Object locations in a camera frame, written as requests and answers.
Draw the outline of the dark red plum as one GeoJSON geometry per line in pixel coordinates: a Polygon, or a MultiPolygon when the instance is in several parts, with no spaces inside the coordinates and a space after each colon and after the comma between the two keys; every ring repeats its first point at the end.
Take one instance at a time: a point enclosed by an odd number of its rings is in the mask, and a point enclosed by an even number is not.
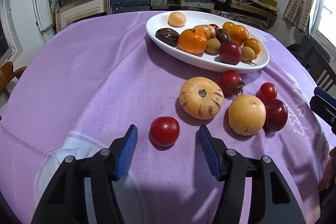
{"type": "Polygon", "coordinates": [[[226,42],[219,47],[219,58],[226,64],[237,65],[240,63],[241,57],[242,50],[235,43],[226,42]]]}
{"type": "Polygon", "coordinates": [[[268,132],[278,132],[287,123],[288,110],[284,102],[278,99],[273,99],[265,104],[266,119],[264,130],[268,132]]]}

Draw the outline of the small red cherry tomato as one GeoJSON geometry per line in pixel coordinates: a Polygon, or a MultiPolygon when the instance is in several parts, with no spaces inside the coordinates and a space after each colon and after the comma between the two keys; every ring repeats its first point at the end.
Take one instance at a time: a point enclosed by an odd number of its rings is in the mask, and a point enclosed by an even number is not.
{"type": "Polygon", "coordinates": [[[263,83],[259,89],[259,96],[262,102],[266,103],[277,98],[277,88],[272,83],[263,83]]]}

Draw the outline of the pale yellow round fruit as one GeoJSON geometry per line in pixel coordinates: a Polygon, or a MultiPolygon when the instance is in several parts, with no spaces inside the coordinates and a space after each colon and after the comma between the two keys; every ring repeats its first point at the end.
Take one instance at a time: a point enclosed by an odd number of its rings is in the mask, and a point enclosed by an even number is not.
{"type": "Polygon", "coordinates": [[[239,95],[228,108],[228,123],[238,135],[250,136],[258,133],[263,128],[265,119],[265,105],[256,96],[239,95]]]}

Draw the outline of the small tan round fruit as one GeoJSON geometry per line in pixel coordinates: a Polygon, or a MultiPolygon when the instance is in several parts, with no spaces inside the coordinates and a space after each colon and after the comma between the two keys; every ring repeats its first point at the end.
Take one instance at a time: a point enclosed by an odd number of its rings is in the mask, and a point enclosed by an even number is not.
{"type": "Polygon", "coordinates": [[[241,49],[241,61],[251,62],[255,58],[255,52],[250,47],[243,47],[241,49]]]}

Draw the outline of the yellow orange cherry tomato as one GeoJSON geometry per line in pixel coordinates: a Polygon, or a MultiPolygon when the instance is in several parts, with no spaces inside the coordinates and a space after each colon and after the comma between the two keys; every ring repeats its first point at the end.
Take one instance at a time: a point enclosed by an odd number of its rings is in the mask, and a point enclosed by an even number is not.
{"type": "Polygon", "coordinates": [[[260,42],[255,38],[249,38],[244,42],[244,47],[250,47],[254,53],[255,56],[258,56],[261,52],[261,44],[260,42]]]}

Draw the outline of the red tomato with stem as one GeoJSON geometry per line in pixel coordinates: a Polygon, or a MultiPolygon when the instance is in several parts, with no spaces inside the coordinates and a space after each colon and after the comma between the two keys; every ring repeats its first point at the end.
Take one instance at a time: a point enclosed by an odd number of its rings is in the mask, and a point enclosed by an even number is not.
{"type": "Polygon", "coordinates": [[[243,94],[245,82],[236,72],[228,71],[222,74],[219,86],[225,96],[237,96],[243,94]]]}

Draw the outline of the large orange tangerine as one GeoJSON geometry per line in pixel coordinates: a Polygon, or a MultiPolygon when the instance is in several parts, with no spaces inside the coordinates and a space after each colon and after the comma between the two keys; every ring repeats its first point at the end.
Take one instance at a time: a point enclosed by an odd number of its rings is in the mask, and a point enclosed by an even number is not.
{"type": "Polygon", "coordinates": [[[249,38],[249,32],[242,25],[234,25],[229,30],[228,36],[231,38],[233,43],[241,46],[249,38]]]}

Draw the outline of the striped yellow pepino melon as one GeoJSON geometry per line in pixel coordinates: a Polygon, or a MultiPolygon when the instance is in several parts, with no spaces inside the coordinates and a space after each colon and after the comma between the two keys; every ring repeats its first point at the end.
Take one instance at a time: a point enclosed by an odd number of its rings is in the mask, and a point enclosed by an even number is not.
{"type": "Polygon", "coordinates": [[[180,89],[179,103],[195,119],[214,118],[221,110],[224,95],[217,83],[205,77],[193,77],[180,89]]]}

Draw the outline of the small orange tangerine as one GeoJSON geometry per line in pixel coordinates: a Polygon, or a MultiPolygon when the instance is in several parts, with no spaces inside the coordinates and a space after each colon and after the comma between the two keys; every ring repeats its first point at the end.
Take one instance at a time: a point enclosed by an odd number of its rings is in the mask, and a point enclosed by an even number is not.
{"type": "Polygon", "coordinates": [[[192,55],[203,53],[207,47],[206,34],[200,30],[184,30],[178,38],[178,47],[180,50],[192,55]]]}

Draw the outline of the oval yellow pepino fruit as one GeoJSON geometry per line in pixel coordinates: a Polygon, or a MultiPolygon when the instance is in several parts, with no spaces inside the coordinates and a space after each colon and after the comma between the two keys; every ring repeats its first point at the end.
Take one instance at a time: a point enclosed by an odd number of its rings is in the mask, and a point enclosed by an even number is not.
{"type": "Polygon", "coordinates": [[[207,40],[216,38],[216,31],[213,28],[213,26],[211,26],[211,25],[206,25],[206,24],[197,25],[197,26],[194,27],[194,29],[203,32],[205,34],[207,40]]]}

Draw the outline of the dark wooden chair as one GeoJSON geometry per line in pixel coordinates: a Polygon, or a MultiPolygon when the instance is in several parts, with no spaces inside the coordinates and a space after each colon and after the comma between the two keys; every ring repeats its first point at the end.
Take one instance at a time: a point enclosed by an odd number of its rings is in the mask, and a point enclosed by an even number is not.
{"type": "Polygon", "coordinates": [[[322,90],[329,92],[335,86],[335,71],[316,47],[312,46],[309,49],[303,58],[302,66],[322,90]]]}

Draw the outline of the purple printed tablecloth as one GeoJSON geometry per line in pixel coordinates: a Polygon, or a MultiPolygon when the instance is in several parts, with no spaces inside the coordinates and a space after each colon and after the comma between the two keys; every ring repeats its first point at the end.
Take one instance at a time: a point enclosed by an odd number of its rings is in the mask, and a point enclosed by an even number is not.
{"type": "MultiPolygon", "coordinates": [[[[129,172],[114,185],[126,223],[211,223],[222,184],[210,174],[198,142],[199,120],[179,104],[183,83],[220,74],[181,62],[146,34],[152,12],[117,14],[71,24],[33,58],[16,84],[1,120],[1,192],[22,223],[30,223],[59,164],[68,155],[90,157],[138,128],[129,172]],[[156,145],[150,125],[173,117],[177,141],[156,145]]],[[[335,146],[329,126],[309,108],[315,82],[272,35],[261,32],[270,54],[261,71],[243,76],[245,93],[273,83],[288,108],[278,133],[236,135],[225,110],[206,125],[243,156],[270,156],[286,178],[307,223],[320,216],[319,183],[335,146]]]]}

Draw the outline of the white oval plate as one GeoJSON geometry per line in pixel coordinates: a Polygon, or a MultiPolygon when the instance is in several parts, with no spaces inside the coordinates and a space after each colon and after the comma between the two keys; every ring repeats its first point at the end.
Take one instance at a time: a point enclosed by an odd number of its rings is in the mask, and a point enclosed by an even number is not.
{"type": "MultiPolygon", "coordinates": [[[[201,11],[182,10],[181,13],[186,16],[185,25],[183,27],[172,27],[172,29],[178,33],[182,33],[184,30],[187,30],[197,25],[213,23],[221,27],[225,22],[228,22],[227,18],[201,11]]],[[[237,73],[242,74],[259,71],[265,68],[270,61],[269,51],[264,44],[266,42],[265,36],[263,36],[260,30],[258,30],[257,28],[254,28],[244,23],[239,23],[237,21],[233,22],[235,24],[240,24],[244,26],[248,30],[249,36],[251,38],[257,39],[261,44],[261,52],[259,53],[258,57],[253,61],[253,64],[247,64],[243,62],[240,62],[237,65],[225,64],[220,61],[218,55],[212,55],[206,52],[201,53],[200,55],[192,55],[183,52],[178,47],[169,46],[168,44],[156,38],[155,33],[161,28],[170,27],[170,25],[168,24],[168,18],[170,14],[171,12],[166,11],[152,16],[146,23],[146,32],[148,36],[152,39],[152,41],[159,48],[161,48],[161,50],[180,61],[209,71],[236,71],[237,73]]]]}

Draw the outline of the pale peach round fruit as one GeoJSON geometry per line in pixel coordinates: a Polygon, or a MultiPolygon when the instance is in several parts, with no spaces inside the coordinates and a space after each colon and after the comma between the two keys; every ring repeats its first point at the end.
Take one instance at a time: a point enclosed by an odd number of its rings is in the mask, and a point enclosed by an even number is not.
{"type": "Polygon", "coordinates": [[[168,24],[173,27],[183,27],[186,23],[186,16],[181,12],[172,12],[168,17],[168,24]]]}

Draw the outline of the framed picture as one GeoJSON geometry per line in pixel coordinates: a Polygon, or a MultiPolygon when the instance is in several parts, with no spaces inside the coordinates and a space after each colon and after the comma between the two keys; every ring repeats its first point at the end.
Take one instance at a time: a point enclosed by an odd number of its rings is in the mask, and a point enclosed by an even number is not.
{"type": "Polygon", "coordinates": [[[110,0],[77,0],[55,11],[56,32],[76,20],[100,15],[110,10],[110,0]]]}

